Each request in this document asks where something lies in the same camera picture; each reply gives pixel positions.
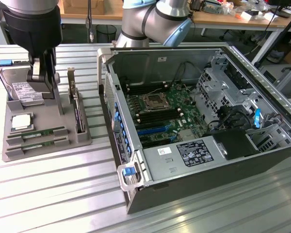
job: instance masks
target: metal case handle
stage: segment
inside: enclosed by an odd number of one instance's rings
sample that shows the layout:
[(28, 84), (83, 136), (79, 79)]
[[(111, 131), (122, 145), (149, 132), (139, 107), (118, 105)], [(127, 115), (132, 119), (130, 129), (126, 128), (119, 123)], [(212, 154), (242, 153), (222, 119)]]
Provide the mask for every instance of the metal case handle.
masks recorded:
[(122, 171), (123, 171), (123, 169), (125, 169), (125, 168), (127, 168), (127, 167), (134, 167), (135, 170), (137, 171), (134, 162), (130, 162), (130, 163), (127, 163), (127, 164), (124, 164), (124, 165), (120, 165), (120, 166), (118, 166), (118, 168), (117, 168), (117, 175), (118, 175), (118, 177), (119, 177), (119, 179), (120, 179), (120, 186), (121, 186), (121, 189), (122, 189), (124, 192), (134, 190), (135, 188), (144, 185), (143, 180), (141, 180), (141, 181), (138, 182), (138, 183), (132, 183), (132, 184), (129, 184), (129, 185), (127, 185), (127, 184), (125, 183), (125, 180), (124, 180), (124, 176), (123, 176)]

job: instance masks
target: aluminum extrusion table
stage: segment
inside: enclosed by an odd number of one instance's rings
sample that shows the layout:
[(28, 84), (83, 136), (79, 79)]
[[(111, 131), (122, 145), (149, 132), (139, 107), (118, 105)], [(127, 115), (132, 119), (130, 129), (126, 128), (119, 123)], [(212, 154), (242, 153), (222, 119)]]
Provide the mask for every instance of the aluminum extrusion table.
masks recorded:
[[(6, 91), (0, 82), (0, 233), (291, 232), (291, 158), (255, 177), (126, 215), (98, 98), (97, 49), (56, 48), (61, 93), (68, 88), (66, 69), (76, 69), (90, 146), (2, 162)], [(0, 59), (26, 60), (27, 52), (0, 45)]]

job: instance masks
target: cable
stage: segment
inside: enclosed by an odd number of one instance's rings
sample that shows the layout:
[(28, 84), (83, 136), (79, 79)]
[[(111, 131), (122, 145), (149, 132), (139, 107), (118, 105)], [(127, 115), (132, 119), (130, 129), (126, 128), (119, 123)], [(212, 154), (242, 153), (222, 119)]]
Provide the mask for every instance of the cable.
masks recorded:
[(176, 70), (176, 73), (175, 73), (175, 75), (174, 75), (174, 78), (172, 79), (172, 81), (171, 81), (170, 84), (169, 84), (169, 87), (171, 87), (171, 85), (175, 82), (176, 77), (177, 77), (177, 75), (178, 75), (178, 73), (179, 73), (179, 71), (180, 71), (180, 68), (181, 68), (183, 65), (184, 65), (184, 70), (183, 70), (182, 75), (184, 75), (184, 73), (185, 73), (185, 64), (184, 64), (184, 62), (181, 62), (181, 63), (179, 64), (177, 70)]
[(264, 115), (261, 129), (264, 127), (264, 124), (265, 124), (265, 122), (266, 122), (266, 118), (268, 118), (268, 116), (269, 116), (269, 113), (266, 113), (266, 114)]
[(253, 128), (253, 125), (252, 125), (251, 120), (249, 119), (249, 117), (248, 117), (245, 113), (243, 113), (243, 112), (241, 112), (241, 111), (231, 111), (231, 112), (230, 112), (230, 113), (229, 113), (225, 118), (223, 118), (222, 120), (219, 120), (219, 124), (217, 124), (217, 125), (214, 127), (214, 129), (215, 129), (215, 130), (219, 129), (219, 128), (224, 124), (224, 122), (226, 122), (226, 120), (227, 120), (227, 119), (228, 119), (232, 114), (234, 114), (234, 113), (238, 113), (238, 114), (243, 115), (243, 116), (246, 118), (246, 120), (248, 121), (248, 123), (249, 123), (251, 129)]
[(93, 29), (93, 20), (92, 20), (92, 1), (89, 0), (89, 19), (90, 19), (90, 33), (89, 33), (89, 39), (91, 43), (94, 42), (94, 29)]
[[(278, 11), (278, 8), (279, 8), (279, 6), (280, 6), (280, 2), (281, 2), (281, 1), (279, 1), (278, 6), (276, 7), (276, 10), (275, 10), (275, 12), (274, 12), (274, 14), (273, 14), (273, 17), (272, 17), (271, 21), (268, 23), (268, 25), (267, 25), (267, 27), (265, 28), (264, 32), (263, 32), (263, 33), (262, 33), (262, 34), (261, 34), (257, 39), (259, 39), (261, 36), (264, 35), (264, 37), (261, 39), (261, 40), (264, 40), (265, 37), (267, 36), (267, 29), (268, 29), (269, 26), (271, 25), (271, 23), (272, 23), (272, 21), (273, 21), (273, 19), (274, 19), (274, 17), (275, 17), (275, 14), (276, 14), (277, 11)], [(259, 44), (258, 44), (254, 49), (252, 49), (250, 52), (244, 54), (244, 56), (247, 56), (247, 55), (251, 54), (251, 53), (254, 52), (258, 47), (259, 47)]]
[(151, 92), (147, 93), (146, 95), (151, 94), (151, 93), (156, 92), (156, 91), (161, 90), (161, 89), (162, 89), (162, 88), (158, 88), (158, 89), (156, 89), (156, 90), (154, 90), (154, 91), (151, 91)]
[(210, 124), (211, 124), (211, 123), (215, 123), (215, 122), (220, 122), (220, 121), (219, 121), (219, 120), (213, 120), (213, 121), (209, 122), (209, 124), (208, 124), (208, 129), (209, 129)]
[(252, 125), (252, 123), (251, 123), (249, 117), (248, 117), (245, 113), (243, 113), (243, 112), (241, 112), (241, 111), (236, 111), (236, 113), (239, 113), (239, 114), (243, 115), (243, 116), (246, 118), (246, 120), (248, 121), (248, 123), (249, 123), (249, 125), (251, 126), (251, 128), (253, 128), (253, 125)]

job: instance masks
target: power supply label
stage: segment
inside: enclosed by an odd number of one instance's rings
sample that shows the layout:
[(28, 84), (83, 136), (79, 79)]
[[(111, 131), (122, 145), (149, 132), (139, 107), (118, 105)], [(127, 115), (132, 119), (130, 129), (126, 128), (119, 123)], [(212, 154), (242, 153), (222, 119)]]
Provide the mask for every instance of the power supply label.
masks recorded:
[(195, 166), (213, 161), (203, 140), (177, 145), (185, 166)]

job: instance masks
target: hard drive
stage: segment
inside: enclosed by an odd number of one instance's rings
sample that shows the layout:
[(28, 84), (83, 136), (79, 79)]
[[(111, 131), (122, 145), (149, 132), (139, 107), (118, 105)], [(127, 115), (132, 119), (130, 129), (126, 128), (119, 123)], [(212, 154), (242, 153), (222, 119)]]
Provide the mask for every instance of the hard drive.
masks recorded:
[(27, 82), (29, 68), (28, 62), (20, 62), (17, 66), (0, 66), (0, 79), (9, 100), (20, 100), (24, 107), (44, 103), (42, 93), (36, 92)]

